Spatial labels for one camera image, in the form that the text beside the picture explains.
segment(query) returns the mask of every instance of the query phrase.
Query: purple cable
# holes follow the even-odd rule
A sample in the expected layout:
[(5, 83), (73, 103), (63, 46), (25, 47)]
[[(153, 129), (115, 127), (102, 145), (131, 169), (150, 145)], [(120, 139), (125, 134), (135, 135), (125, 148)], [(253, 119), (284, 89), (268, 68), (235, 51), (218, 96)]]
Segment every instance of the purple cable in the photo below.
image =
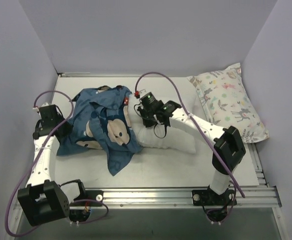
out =
[(79, 224), (89, 224), (89, 223), (92, 223), (92, 222), (101, 220), (104, 217), (106, 217), (108, 215), (108, 213), (109, 213), (109, 208), (108, 208), (108, 206), (106, 204), (104, 204), (103, 202), (100, 202), (100, 201), (92, 200), (92, 199), (76, 200), (76, 201), (73, 201), (72, 204), (82, 203), (82, 202), (91, 202), (91, 203), (101, 204), (101, 205), (103, 205), (106, 208), (106, 211), (107, 212), (103, 216), (100, 216), (98, 218), (95, 218), (95, 219), (92, 219), (92, 220), (89, 220), (89, 221), (82, 221), (82, 222), (79, 222)]
[(57, 91), (57, 90), (49, 90), (49, 91), (44, 91), (43, 93), (41, 93), (36, 99), (35, 99), (35, 102), (34, 102), (34, 107), (36, 107), (36, 103), (37, 103), (37, 100), (44, 94), (46, 93), (58, 93), (58, 94), (62, 94), (64, 95), (66, 98), (68, 98), (68, 100), (70, 101), (70, 104), (71, 104), (71, 111), (70, 111), (70, 114), (68, 117), (66, 117), (60, 124), (58, 124), (53, 130), (51, 130), (51, 132), (48, 134), (46, 140), (44, 141), (44, 143), (42, 144), (42, 148), (39, 150), (36, 158), (34, 159), (34, 162), (32, 163), (31, 167), (29, 168), (28, 171), (26, 171), (26, 173), (20, 178), (20, 180), (18, 181), (16, 187), (14, 188), (14, 190), (12, 191), (12, 194), (9, 198), (9, 201), (8, 201), (8, 205), (7, 205), (7, 208), (6, 208), (6, 212), (5, 212), (5, 230), (6, 232), (12, 236), (12, 237), (15, 237), (15, 238), (20, 238), (20, 237), (23, 237), (31, 232), (33, 232), (34, 230), (36, 230), (39, 226), (36, 226), (36, 227), (33, 227), (31, 230), (25, 232), (25, 233), (21, 233), (21, 234), (15, 234), (15, 233), (12, 233), (10, 230), (9, 230), (9, 226), (8, 226), (8, 215), (9, 215), (9, 210), (10, 210), (10, 207), (11, 207), (11, 204), (12, 204), (12, 201), (13, 201), (13, 198), (14, 196), (16, 195), (17, 191), (18, 191), (18, 188), (19, 186), (21, 185), (21, 183), (24, 181), (24, 179), (30, 174), (30, 172), (32, 171), (32, 168), (36, 165), (36, 163), (38, 162), (41, 154), (42, 154), (42, 151), (43, 151), (43, 147), (46, 146), (49, 138), (53, 135), (53, 133), (61, 126), (63, 125), (65, 122), (67, 122), (67, 120), (71, 117), (72, 113), (74, 112), (74, 104), (72, 103), (72, 100), (71, 98), (66, 95), (65, 93), (61, 92), (61, 91)]
[(175, 88), (176, 90), (176, 93), (178, 95), (178, 99), (180, 101), (180, 104), (183, 108), (183, 110), (185, 111), (185, 113), (187, 114), (187, 116), (192, 120), (192, 122), (194, 123), (194, 125), (197, 127), (198, 131), (200, 132), (200, 134), (202, 135), (202, 137), (204, 138), (204, 140), (207, 142), (208, 146), (210, 147), (210, 149), (212, 150), (212, 152), (215, 154), (215, 156), (217, 157), (217, 159), (219, 160), (219, 162), (221, 163), (221, 165), (223, 166), (223, 168), (226, 170), (227, 174), (230, 176), (230, 178), (232, 179), (233, 181), (233, 185), (236, 189), (238, 189), (238, 191), (240, 192), (241, 196), (243, 198), (246, 197), (246, 195), (244, 194), (244, 192), (242, 191), (241, 187), (239, 186), (237, 180), (235, 179), (235, 177), (233, 176), (232, 172), (229, 170), (229, 168), (227, 167), (227, 165), (224, 163), (224, 161), (222, 160), (222, 158), (220, 157), (220, 155), (217, 153), (217, 151), (214, 149), (214, 146), (212, 145), (212, 143), (210, 142), (210, 140), (205, 136), (205, 134), (202, 132), (201, 128), (199, 127), (198, 123), (195, 121), (195, 119), (190, 115), (190, 113), (188, 112), (188, 110), (186, 109), (184, 103), (182, 102), (182, 99), (181, 99), (181, 96), (180, 96), (180, 93), (176, 87), (176, 85), (174, 84), (174, 82), (169, 78), (167, 77), (166, 75), (160, 73), (160, 72), (155, 72), (155, 71), (151, 71), (151, 72), (147, 72), (147, 73), (144, 73), (143, 75), (141, 75), (139, 77), (139, 79), (137, 80), (136, 82), (136, 85), (135, 85), (135, 92), (137, 92), (137, 87), (138, 87), (138, 83), (140, 82), (140, 80), (146, 76), (146, 75), (149, 75), (149, 74), (157, 74), (157, 75), (160, 75), (160, 76), (163, 76), (164, 78), (166, 78), (172, 85), (173, 87)]
[[(232, 198), (232, 204), (231, 204), (231, 207), (230, 207), (230, 210), (229, 210), (227, 216), (226, 216), (224, 219), (222, 219), (220, 222), (217, 222), (217, 221), (212, 221), (212, 220), (211, 220), (210, 218), (208, 218), (208, 216), (206, 215), (206, 218), (207, 218), (209, 221), (212, 221), (213, 223), (221, 223), (221, 224), (222, 224), (222, 223), (224, 223), (225, 220), (230, 216), (230, 214), (232, 213), (232, 209), (234, 208), (235, 201), (236, 201), (237, 189), (236, 189), (235, 186), (234, 186), (234, 188), (235, 188), (235, 193), (234, 193), (234, 197)], [(212, 212), (213, 210), (215, 210), (215, 209), (210, 209), (210, 210), (208, 210), (208, 211), (206, 212), (206, 214), (208, 214), (209, 212)]]

